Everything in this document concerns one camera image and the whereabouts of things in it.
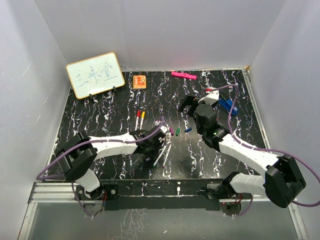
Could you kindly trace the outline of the white yellow marker pen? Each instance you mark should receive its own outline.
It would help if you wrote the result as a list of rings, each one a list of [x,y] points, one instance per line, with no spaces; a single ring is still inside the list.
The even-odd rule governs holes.
[[[140,125],[139,125],[139,129],[142,130],[142,127],[143,127],[143,121],[144,121],[144,118],[141,117],[140,119]]]

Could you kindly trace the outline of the white red marker pen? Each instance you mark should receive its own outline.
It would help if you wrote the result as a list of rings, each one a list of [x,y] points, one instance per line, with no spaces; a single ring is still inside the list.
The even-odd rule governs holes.
[[[139,117],[137,116],[135,121],[135,128],[134,128],[135,131],[138,129],[138,125],[139,125]]]

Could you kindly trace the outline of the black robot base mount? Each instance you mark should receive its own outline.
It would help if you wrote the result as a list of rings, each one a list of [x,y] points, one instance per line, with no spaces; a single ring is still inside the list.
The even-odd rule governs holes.
[[[76,197],[86,205],[98,203],[104,211],[127,209],[205,209],[239,214],[248,193],[216,192],[220,179],[104,180],[92,193],[76,186]]]

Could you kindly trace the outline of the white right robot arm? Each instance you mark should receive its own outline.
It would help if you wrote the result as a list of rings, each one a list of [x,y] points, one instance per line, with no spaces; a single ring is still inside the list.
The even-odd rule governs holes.
[[[258,151],[254,145],[235,140],[230,131],[218,123],[217,112],[205,98],[188,94],[180,101],[178,111],[182,112],[186,107],[189,107],[187,115],[193,118],[197,133],[208,147],[237,159],[258,173],[247,175],[234,171],[210,190],[212,195],[230,199],[239,194],[259,195],[286,208],[306,187],[294,157]]]

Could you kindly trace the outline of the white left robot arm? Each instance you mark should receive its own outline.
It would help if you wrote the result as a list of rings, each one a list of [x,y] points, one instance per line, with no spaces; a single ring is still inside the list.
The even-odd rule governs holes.
[[[163,147],[168,128],[153,127],[151,130],[135,130],[118,136],[93,137],[86,133],[76,134],[58,151],[58,165],[67,182],[75,182],[88,197],[102,197],[104,187],[99,177],[90,169],[95,160],[117,155],[144,155],[154,158]]]

